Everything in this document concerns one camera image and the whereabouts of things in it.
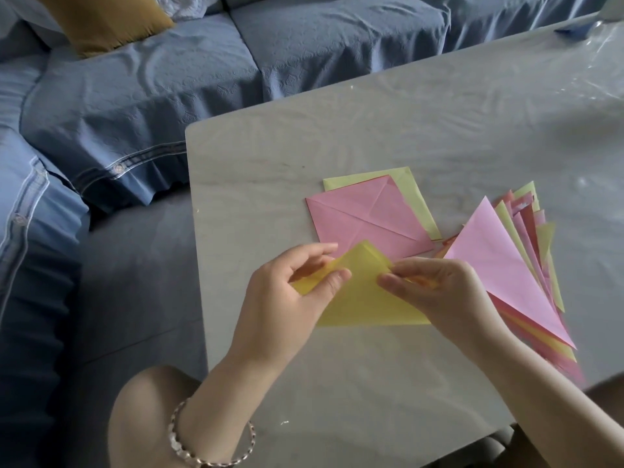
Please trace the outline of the person's right hand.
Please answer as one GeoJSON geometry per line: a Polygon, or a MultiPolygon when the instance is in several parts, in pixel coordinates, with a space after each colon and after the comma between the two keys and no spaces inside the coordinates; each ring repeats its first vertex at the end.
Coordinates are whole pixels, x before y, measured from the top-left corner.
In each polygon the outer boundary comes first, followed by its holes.
{"type": "Polygon", "coordinates": [[[464,261],[438,258],[406,258],[388,273],[407,278],[439,275],[435,317],[425,317],[466,356],[500,347],[512,337],[474,269],[464,261]]]}

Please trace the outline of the person's left hand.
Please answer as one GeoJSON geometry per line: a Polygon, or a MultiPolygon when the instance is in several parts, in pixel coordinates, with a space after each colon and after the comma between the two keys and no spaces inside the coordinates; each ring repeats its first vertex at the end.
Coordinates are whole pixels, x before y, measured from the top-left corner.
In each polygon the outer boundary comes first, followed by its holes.
{"type": "Polygon", "coordinates": [[[290,363],[323,314],[312,311],[312,290],[301,295],[291,281],[325,267],[337,247],[337,243],[301,244],[259,267],[249,280],[228,353],[281,357],[290,363]]]}

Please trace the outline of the yellow paper sheet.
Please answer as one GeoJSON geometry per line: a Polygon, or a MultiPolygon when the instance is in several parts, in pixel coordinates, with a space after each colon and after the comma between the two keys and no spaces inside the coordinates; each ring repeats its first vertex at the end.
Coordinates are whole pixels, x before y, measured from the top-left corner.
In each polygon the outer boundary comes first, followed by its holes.
{"type": "Polygon", "coordinates": [[[307,295],[331,272],[348,269],[351,278],[324,310],[319,327],[430,324],[415,307],[378,286],[378,275],[388,273],[390,266],[390,260],[364,240],[320,270],[292,282],[292,287],[307,295]]]}

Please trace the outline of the person's left forearm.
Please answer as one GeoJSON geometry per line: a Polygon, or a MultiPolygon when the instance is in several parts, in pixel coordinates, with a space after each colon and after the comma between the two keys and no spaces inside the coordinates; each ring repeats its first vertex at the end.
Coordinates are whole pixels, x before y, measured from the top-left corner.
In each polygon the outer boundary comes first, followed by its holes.
{"type": "Polygon", "coordinates": [[[176,416],[182,447],[208,464],[242,457],[241,436],[289,359],[228,353],[176,416]]]}

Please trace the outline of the person's right forearm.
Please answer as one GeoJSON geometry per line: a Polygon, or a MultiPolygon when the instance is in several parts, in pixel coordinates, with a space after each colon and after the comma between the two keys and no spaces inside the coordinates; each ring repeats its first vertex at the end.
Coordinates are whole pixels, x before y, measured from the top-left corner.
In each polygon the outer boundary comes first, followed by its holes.
{"type": "Polygon", "coordinates": [[[507,333],[467,351],[550,468],[624,468],[624,427],[507,333]]]}

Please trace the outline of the pink creased paper square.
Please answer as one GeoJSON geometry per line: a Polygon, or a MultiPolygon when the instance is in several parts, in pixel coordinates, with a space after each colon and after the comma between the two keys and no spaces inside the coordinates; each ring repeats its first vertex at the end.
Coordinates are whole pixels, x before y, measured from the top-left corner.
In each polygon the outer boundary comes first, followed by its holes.
{"type": "Polygon", "coordinates": [[[434,242],[390,175],[305,199],[318,239],[339,257],[367,240],[394,261],[434,249],[434,242]]]}

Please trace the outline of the pile of coloured paper triangles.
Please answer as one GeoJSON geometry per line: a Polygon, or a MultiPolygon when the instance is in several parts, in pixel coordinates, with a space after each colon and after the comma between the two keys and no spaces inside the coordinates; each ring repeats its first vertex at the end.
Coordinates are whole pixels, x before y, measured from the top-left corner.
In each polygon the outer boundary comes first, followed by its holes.
{"type": "Polygon", "coordinates": [[[494,203],[484,198],[439,258],[476,272],[508,327],[577,385],[585,378],[564,321],[565,306],[552,256],[555,223],[540,206],[533,181],[494,203]]]}

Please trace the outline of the light green paper square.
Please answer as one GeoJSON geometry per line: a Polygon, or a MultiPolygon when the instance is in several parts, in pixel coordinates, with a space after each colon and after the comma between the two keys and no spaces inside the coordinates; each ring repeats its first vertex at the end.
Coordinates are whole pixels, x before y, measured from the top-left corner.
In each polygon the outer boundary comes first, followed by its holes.
{"type": "Polygon", "coordinates": [[[351,175],[338,176],[323,179],[325,191],[334,190],[366,180],[389,175],[399,188],[405,202],[410,206],[419,223],[428,233],[433,241],[441,241],[442,235],[433,219],[433,216],[417,186],[409,167],[393,168],[375,172],[356,173],[351,175]]]}

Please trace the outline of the clear plastic table cover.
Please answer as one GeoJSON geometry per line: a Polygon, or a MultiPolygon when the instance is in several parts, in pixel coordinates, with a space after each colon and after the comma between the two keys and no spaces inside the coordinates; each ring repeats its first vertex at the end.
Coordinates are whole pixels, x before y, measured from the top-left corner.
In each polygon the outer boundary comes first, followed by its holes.
{"type": "MultiPolygon", "coordinates": [[[[624,21],[569,43],[547,27],[187,128],[207,362],[252,272],[316,241],[325,178],[408,166],[443,233],[533,181],[582,385],[624,371],[624,21]]],[[[430,326],[324,328],[253,417],[249,468],[420,466],[512,423],[430,326]]]]}

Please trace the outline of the person's right leg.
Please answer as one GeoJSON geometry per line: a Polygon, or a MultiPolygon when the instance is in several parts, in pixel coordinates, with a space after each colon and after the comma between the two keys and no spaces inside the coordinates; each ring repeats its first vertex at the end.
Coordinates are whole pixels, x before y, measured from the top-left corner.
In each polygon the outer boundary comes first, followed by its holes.
{"type": "Polygon", "coordinates": [[[624,371],[586,390],[586,395],[624,427],[624,371]]]}

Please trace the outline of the person's leg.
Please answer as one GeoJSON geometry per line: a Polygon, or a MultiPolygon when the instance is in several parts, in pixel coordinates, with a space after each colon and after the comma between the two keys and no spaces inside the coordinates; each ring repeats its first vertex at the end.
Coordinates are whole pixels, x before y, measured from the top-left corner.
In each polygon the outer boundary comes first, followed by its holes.
{"type": "Polygon", "coordinates": [[[624,427],[624,371],[586,390],[586,395],[624,427]]]}
{"type": "Polygon", "coordinates": [[[115,399],[107,430],[111,468],[190,468],[174,452],[168,425],[199,380],[172,366],[140,371],[115,399]]]}

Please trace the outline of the person's left leg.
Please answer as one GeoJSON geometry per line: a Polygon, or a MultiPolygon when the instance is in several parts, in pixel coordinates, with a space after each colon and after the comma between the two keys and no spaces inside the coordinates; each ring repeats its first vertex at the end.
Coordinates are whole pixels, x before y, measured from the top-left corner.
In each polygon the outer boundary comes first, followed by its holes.
{"type": "Polygon", "coordinates": [[[168,425],[199,380],[172,366],[140,371],[115,399],[107,430],[111,468],[190,468],[174,452],[168,425]]]}

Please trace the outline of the blue sofa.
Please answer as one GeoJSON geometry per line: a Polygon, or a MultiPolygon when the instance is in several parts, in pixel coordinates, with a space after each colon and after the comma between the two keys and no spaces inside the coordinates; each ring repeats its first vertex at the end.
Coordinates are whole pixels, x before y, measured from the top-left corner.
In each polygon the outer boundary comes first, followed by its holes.
{"type": "Polygon", "coordinates": [[[89,209],[59,328],[38,468],[106,468],[113,399],[139,370],[205,375],[185,128],[599,11],[606,0],[222,0],[91,60],[36,0],[0,0],[0,126],[89,209]]]}

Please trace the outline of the white cushion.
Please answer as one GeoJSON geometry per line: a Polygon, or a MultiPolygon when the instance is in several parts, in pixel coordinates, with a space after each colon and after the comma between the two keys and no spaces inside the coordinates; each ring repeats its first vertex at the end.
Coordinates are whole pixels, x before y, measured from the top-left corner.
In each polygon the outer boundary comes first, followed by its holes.
{"type": "Polygon", "coordinates": [[[160,8],[174,21],[185,22],[201,19],[223,10],[222,0],[155,0],[160,8]]]}

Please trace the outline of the mustard yellow cushion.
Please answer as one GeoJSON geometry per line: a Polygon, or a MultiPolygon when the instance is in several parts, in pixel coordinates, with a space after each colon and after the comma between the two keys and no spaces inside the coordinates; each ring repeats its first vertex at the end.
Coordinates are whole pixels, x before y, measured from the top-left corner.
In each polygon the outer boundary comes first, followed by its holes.
{"type": "Polygon", "coordinates": [[[82,58],[160,34],[175,26],[156,0],[38,0],[82,58]]]}

